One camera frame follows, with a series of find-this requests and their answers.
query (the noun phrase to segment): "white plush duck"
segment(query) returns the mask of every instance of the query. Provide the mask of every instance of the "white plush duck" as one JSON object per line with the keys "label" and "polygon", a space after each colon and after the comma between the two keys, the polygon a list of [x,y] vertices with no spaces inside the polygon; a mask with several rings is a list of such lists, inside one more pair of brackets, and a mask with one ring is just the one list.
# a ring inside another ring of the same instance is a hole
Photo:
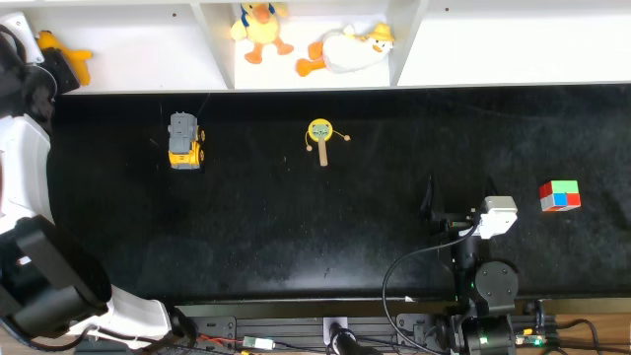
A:
{"label": "white plush duck", "polygon": [[349,25],[343,32],[330,32],[322,41],[310,44],[311,61],[298,60],[296,71],[306,77],[312,71],[323,68],[334,73],[364,69],[386,58],[393,43],[390,27],[384,23],[378,23],[368,36],[355,35],[355,29]]}

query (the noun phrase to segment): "wooden floor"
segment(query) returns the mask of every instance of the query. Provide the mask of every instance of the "wooden floor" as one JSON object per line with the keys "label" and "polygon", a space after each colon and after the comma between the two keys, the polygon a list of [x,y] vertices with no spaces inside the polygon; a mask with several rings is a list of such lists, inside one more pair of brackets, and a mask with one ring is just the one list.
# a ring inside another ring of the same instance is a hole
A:
{"label": "wooden floor", "polygon": [[[564,323],[575,319],[590,320],[596,326],[598,331],[598,338],[601,346],[607,346],[607,343],[631,343],[631,314],[623,315],[563,315],[557,316],[559,323]],[[592,333],[587,325],[577,325],[571,329],[561,330],[560,335],[565,338],[576,339],[581,342],[592,343]],[[67,342],[68,339],[58,339],[57,344]],[[631,346],[616,345],[607,346],[616,347],[631,351]],[[573,350],[565,349],[569,354],[583,355],[583,354],[595,354],[593,350]],[[536,355],[541,354],[540,349],[520,349],[520,355]],[[13,338],[11,338],[6,332],[0,331],[0,355],[35,355],[36,351],[29,349],[28,347],[19,344]],[[72,354],[72,351],[68,351],[61,354]]]}

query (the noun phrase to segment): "stuffed duck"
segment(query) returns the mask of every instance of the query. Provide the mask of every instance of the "stuffed duck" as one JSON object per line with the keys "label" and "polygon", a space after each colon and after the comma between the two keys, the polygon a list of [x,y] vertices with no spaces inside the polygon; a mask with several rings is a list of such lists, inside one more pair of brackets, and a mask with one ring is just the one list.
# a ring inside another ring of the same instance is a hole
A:
{"label": "stuffed duck", "polygon": [[378,23],[367,36],[355,35],[355,29],[349,25],[344,31],[332,31],[322,41],[310,44],[311,61],[298,60],[296,71],[302,77],[323,68],[333,73],[357,71],[386,58],[393,44],[390,27],[384,23]]}
{"label": "stuffed duck", "polygon": [[278,54],[286,55],[294,51],[294,46],[283,42],[280,38],[280,24],[276,14],[287,17],[287,8],[278,3],[242,3],[241,17],[230,30],[234,40],[247,37],[254,43],[254,50],[245,55],[245,60],[252,64],[263,61],[263,47],[274,43]]}

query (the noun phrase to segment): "yellow toy truck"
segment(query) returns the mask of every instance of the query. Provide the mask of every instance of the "yellow toy truck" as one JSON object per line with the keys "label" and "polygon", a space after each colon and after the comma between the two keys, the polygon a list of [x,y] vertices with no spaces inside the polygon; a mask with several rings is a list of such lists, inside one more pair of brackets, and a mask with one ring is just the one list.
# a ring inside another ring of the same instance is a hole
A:
{"label": "yellow toy truck", "polygon": [[189,113],[174,113],[169,125],[169,161],[178,170],[201,169],[204,165],[202,143],[206,133],[197,125],[197,117]]}

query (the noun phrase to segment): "blue cube square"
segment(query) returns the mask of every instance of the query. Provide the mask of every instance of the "blue cube square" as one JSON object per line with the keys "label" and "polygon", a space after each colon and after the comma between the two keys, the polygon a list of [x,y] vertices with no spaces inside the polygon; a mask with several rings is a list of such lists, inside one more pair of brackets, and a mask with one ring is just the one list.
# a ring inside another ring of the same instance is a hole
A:
{"label": "blue cube square", "polygon": [[568,205],[568,196],[565,193],[555,193],[554,194],[554,205],[555,206],[567,206]]}

